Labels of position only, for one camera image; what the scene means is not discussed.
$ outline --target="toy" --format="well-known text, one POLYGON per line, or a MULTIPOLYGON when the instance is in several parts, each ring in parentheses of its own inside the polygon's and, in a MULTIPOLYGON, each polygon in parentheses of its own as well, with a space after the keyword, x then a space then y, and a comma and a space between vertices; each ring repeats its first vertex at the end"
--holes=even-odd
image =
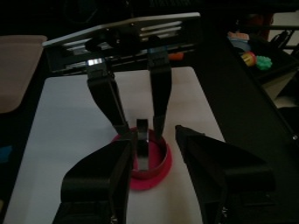
POLYGON ((272 66, 272 61, 268 57, 260 55, 256 56, 252 52, 244 52, 240 57, 248 67, 256 66, 261 71, 268 70, 272 66))

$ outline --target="white surface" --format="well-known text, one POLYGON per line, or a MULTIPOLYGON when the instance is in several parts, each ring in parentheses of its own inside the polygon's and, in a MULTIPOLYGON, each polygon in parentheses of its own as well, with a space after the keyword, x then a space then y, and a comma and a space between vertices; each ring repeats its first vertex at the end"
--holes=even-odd
MULTIPOLYGON (((152 97, 147 71, 116 73, 131 126, 148 118, 152 97)), ((223 141, 201 86, 191 68, 172 70, 172 95, 163 137, 172 148, 172 169, 161 184, 129 192, 128 224, 199 224, 201 214, 188 171, 175 142, 180 124, 223 141)), ((116 132, 92 101, 87 76, 49 78, 32 124, 5 224, 50 224, 60 204, 61 180, 69 168, 109 143, 116 132)))

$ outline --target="pink object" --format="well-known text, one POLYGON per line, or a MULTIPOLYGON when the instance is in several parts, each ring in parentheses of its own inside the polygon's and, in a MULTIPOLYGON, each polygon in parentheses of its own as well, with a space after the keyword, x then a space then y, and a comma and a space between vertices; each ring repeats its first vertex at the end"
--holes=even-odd
POLYGON ((148 170, 137 170, 137 162, 135 159, 133 170, 131 176, 131 189, 148 190, 159 185, 167 176, 172 167, 172 153, 169 145, 161 138, 155 139, 155 132, 148 130, 148 170))

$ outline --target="pink ring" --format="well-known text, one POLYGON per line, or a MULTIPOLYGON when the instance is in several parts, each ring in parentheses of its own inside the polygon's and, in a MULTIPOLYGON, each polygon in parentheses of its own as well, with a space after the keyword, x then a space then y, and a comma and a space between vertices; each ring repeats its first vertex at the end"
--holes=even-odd
POLYGON ((147 171, 137 170, 136 159, 133 163, 133 170, 131 176, 131 189, 148 190, 159 185, 164 180, 171 167, 172 167, 172 153, 169 145, 165 143, 164 138, 155 139, 155 132, 148 130, 148 166, 147 171))

